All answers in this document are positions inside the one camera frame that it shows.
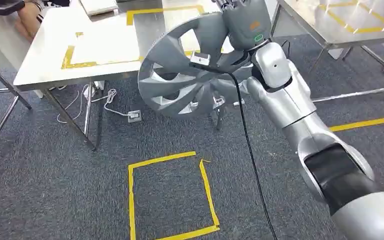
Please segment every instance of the wheel cover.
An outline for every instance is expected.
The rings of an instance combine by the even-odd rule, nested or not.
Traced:
[[[164,34],[144,58],[137,81],[145,103],[170,117],[192,117],[238,101],[230,76],[189,66],[180,41],[189,30],[194,31],[200,51],[211,55],[211,64],[232,65],[244,55],[236,50],[221,53],[228,30],[220,12],[189,20]]]

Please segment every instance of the black cable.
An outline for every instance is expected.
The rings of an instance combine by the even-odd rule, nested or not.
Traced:
[[[287,44],[287,55],[286,55],[286,57],[289,59],[289,55],[290,55],[290,53],[291,53],[291,42],[288,41],[288,40],[286,40],[286,41],[284,41],[284,42],[282,43],[281,47],[283,48],[284,45],[285,45],[286,43],[288,43],[288,44]]]
[[[265,218],[267,219],[268,227],[270,228],[271,234],[273,235],[273,239],[278,240],[278,237],[276,236],[276,233],[275,233],[275,229],[273,228],[273,225],[272,225],[272,221],[270,221],[269,211],[267,210],[267,205],[264,199],[263,191],[261,190],[260,177],[258,175],[256,161],[254,160],[253,149],[251,148],[250,138],[248,137],[247,124],[245,122],[244,108],[242,106],[241,90],[239,88],[238,80],[232,73],[236,68],[232,66],[222,67],[219,65],[215,65],[215,66],[201,65],[195,62],[190,62],[189,65],[193,68],[198,68],[198,69],[206,70],[213,73],[229,74],[229,76],[233,79],[234,84],[236,85],[237,97],[239,99],[239,108],[240,108],[240,116],[242,117],[243,131],[245,132],[246,144],[248,145],[249,155],[251,156],[252,166],[254,168],[255,178],[257,180],[259,196],[261,198]]]
[[[240,108],[240,116],[242,117],[243,131],[245,132],[246,144],[248,145],[249,155],[251,156],[252,166],[254,168],[255,177],[257,178],[257,186],[259,191],[259,196],[261,198],[262,207],[264,208],[265,218],[267,219],[268,227],[270,228],[271,234],[273,235],[274,240],[278,240],[276,236],[275,229],[273,228],[272,221],[270,221],[269,211],[267,210],[266,201],[264,200],[263,191],[261,190],[260,177],[258,175],[256,161],[254,160],[253,149],[251,148],[250,138],[248,137],[247,124],[245,122],[244,109],[242,107],[242,97],[241,90],[239,89],[239,83],[236,77],[230,73],[226,72],[233,79],[234,84],[236,85],[237,97],[239,99],[239,108]]]

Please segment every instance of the person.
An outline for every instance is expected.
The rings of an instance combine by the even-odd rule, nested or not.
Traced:
[[[24,3],[25,6],[18,11],[15,28],[29,42],[33,42],[46,12],[51,8],[68,7],[70,0],[24,0]]]

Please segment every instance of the orange label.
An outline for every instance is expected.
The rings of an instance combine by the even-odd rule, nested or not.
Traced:
[[[260,22],[259,21],[255,21],[255,22],[253,22],[253,23],[251,23],[250,25],[249,25],[249,29],[251,30],[251,31],[253,31],[254,29],[256,29],[257,27],[259,27],[260,26]]]

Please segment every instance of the electrical outlet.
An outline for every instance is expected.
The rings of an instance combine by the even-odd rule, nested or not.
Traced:
[[[141,110],[136,110],[136,111],[129,111],[127,113],[127,121],[129,123],[135,123],[135,122],[140,122],[142,121],[142,113]]]

